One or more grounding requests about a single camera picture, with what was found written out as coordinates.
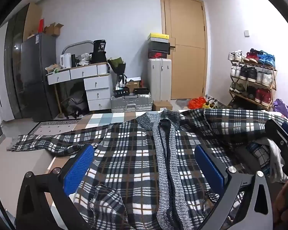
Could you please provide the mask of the black bouquet wrap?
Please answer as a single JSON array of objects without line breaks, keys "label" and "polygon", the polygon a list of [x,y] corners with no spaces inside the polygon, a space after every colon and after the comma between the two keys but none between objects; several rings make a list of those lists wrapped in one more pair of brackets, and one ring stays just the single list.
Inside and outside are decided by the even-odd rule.
[{"label": "black bouquet wrap", "polygon": [[126,63],[121,57],[116,59],[108,59],[108,64],[115,74],[123,75],[125,73]]}]

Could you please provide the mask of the bamboo shoe rack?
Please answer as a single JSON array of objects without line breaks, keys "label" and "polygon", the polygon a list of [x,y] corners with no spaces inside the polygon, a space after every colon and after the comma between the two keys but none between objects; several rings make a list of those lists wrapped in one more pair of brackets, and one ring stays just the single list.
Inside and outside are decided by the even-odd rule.
[{"label": "bamboo shoe rack", "polygon": [[275,57],[264,51],[250,49],[245,55],[241,50],[228,54],[231,63],[232,83],[229,94],[230,108],[246,110],[273,110],[276,91]]}]

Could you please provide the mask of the purple bag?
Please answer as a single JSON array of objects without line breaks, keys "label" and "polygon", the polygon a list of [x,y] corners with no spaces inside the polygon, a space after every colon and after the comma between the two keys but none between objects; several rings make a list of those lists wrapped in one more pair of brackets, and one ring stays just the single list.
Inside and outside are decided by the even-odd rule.
[{"label": "purple bag", "polygon": [[273,110],[275,112],[281,113],[284,117],[288,119],[288,105],[282,99],[276,99],[273,102]]}]

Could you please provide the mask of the black backpack under desk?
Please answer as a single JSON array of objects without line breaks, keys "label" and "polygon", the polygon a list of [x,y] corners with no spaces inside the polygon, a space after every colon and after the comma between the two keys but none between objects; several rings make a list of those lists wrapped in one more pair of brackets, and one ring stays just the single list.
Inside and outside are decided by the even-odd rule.
[{"label": "black backpack under desk", "polygon": [[68,96],[61,102],[64,116],[78,118],[89,113],[87,94],[82,81],[76,82],[70,89]]}]

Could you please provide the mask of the checkered bed sheet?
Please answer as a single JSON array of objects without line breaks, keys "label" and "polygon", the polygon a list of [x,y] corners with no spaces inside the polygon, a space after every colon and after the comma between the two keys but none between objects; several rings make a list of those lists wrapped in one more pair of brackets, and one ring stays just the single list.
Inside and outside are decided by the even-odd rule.
[{"label": "checkered bed sheet", "polygon": [[[112,123],[130,121],[143,114],[144,112],[91,114],[80,119],[79,123],[73,130],[100,127]],[[253,157],[246,149],[247,145],[245,147],[237,147],[235,149],[235,154],[240,160],[242,160],[245,168],[248,168],[251,171],[261,170],[257,159]]]}]

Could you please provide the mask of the black paper bag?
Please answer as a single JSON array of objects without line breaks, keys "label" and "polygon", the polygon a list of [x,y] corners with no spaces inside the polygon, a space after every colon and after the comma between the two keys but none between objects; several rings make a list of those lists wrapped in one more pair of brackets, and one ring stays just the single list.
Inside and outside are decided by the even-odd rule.
[{"label": "black paper bag", "polygon": [[90,53],[91,54],[90,63],[95,64],[95,63],[107,62],[107,58],[105,56],[106,54],[105,46],[106,46],[105,39],[94,40],[94,49],[93,52]]}]

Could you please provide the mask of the open cardboard box on fridge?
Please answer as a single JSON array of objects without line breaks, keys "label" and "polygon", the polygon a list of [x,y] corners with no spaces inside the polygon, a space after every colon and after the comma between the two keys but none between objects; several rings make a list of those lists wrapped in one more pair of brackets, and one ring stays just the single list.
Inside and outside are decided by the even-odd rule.
[{"label": "open cardboard box on fridge", "polygon": [[52,23],[44,28],[44,33],[53,37],[58,37],[63,27],[64,27],[63,24]]}]

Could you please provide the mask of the dark grey refrigerator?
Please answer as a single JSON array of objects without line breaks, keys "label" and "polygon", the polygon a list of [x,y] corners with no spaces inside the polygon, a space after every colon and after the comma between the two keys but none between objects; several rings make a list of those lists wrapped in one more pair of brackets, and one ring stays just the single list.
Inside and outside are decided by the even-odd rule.
[{"label": "dark grey refrigerator", "polygon": [[50,121],[58,114],[55,91],[48,84],[46,70],[55,63],[54,37],[38,33],[22,43],[20,75],[23,112],[35,122]]}]

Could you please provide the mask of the yellow shoe box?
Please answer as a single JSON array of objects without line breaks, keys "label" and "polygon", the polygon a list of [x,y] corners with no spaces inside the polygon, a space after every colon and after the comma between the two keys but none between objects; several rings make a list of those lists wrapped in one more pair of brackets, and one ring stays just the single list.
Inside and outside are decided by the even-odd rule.
[{"label": "yellow shoe box", "polygon": [[153,42],[161,42],[161,43],[168,43],[169,42],[169,35],[162,34],[162,33],[150,33],[148,36],[148,41]]}]

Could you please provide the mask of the patterned floor rug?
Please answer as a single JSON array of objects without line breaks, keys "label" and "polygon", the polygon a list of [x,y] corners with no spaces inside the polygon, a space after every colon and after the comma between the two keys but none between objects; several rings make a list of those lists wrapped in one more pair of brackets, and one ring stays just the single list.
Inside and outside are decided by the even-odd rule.
[{"label": "patterned floor rug", "polygon": [[73,131],[80,119],[59,119],[39,122],[28,134],[52,136]]}]

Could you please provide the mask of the white drawer desk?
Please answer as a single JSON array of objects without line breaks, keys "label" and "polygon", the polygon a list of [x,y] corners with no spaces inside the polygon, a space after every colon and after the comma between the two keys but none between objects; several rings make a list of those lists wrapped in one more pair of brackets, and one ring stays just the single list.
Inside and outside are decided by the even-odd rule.
[{"label": "white drawer desk", "polygon": [[111,108],[112,78],[110,67],[106,62],[62,69],[47,74],[47,79],[49,85],[82,80],[90,111]]}]

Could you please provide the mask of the white electric kettle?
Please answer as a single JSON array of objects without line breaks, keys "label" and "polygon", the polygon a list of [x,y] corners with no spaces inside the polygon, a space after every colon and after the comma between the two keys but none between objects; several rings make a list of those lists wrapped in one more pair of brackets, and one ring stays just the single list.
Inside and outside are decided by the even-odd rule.
[{"label": "white electric kettle", "polygon": [[60,55],[60,65],[64,69],[70,69],[72,67],[72,59],[70,53]]}]

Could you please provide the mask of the wooden door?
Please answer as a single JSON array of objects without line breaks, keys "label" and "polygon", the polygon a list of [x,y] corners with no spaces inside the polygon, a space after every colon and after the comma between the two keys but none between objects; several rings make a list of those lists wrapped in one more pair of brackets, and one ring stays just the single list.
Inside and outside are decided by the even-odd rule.
[{"label": "wooden door", "polygon": [[202,0],[161,0],[162,33],[169,36],[172,99],[204,96],[208,65]]}]

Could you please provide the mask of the red black shoe box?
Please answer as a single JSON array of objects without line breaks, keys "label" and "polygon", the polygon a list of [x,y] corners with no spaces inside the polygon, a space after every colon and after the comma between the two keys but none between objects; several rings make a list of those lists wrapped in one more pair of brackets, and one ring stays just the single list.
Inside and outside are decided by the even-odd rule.
[{"label": "red black shoe box", "polygon": [[162,51],[148,51],[148,58],[149,59],[167,59],[167,52]]}]

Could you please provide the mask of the plaid fleece knit-trim jacket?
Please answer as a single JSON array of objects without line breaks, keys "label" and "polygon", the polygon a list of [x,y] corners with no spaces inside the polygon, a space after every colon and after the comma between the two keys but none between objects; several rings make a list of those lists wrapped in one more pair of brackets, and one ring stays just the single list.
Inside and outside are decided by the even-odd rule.
[{"label": "plaid fleece knit-trim jacket", "polygon": [[239,167],[236,147],[264,135],[281,116],[264,111],[198,109],[147,112],[127,122],[56,136],[22,135],[11,151],[47,150],[55,156],[94,149],[80,173],[72,205],[88,229],[197,229],[211,207],[211,188],[195,159],[204,144],[227,166]]}]

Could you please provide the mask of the silver aluminium suitcase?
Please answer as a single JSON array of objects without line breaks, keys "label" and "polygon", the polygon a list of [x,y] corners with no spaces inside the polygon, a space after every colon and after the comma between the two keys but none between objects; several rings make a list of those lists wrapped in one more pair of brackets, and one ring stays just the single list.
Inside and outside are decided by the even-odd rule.
[{"label": "silver aluminium suitcase", "polygon": [[151,94],[130,94],[111,98],[112,113],[146,112],[152,110]]}]

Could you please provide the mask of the brown cardboard box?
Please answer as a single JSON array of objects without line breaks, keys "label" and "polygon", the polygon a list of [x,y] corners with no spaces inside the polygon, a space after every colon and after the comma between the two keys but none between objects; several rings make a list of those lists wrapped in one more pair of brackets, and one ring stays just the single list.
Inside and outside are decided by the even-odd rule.
[{"label": "brown cardboard box", "polygon": [[162,109],[172,110],[173,106],[169,101],[163,101],[163,100],[156,101],[156,100],[154,100],[153,104],[152,104],[152,110],[153,111],[160,111]]}]

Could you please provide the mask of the wall light switch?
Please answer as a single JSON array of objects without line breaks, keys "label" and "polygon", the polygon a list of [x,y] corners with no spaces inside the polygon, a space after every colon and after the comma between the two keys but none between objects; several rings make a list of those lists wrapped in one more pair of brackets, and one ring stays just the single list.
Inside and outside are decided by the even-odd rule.
[{"label": "wall light switch", "polygon": [[248,30],[244,31],[244,36],[249,37],[249,31]]}]

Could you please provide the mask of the grey clothes pile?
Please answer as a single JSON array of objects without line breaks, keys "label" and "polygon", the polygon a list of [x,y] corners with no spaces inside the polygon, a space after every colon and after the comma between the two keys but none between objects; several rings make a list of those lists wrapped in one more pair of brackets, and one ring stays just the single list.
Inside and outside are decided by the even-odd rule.
[{"label": "grey clothes pile", "polygon": [[288,181],[288,176],[282,170],[285,161],[273,140],[266,137],[257,139],[249,143],[246,149],[257,159],[261,171],[269,177],[271,183]]}]

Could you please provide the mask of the orange plastic bag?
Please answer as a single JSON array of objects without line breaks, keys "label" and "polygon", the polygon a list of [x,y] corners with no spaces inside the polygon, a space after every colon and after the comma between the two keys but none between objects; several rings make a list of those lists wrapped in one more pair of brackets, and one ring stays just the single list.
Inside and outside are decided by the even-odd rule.
[{"label": "orange plastic bag", "polygon": [[206,103],[204,97],[197,97],[195,99],[190,99],[188,102],[188,108],[191,110],[200,109]]}]

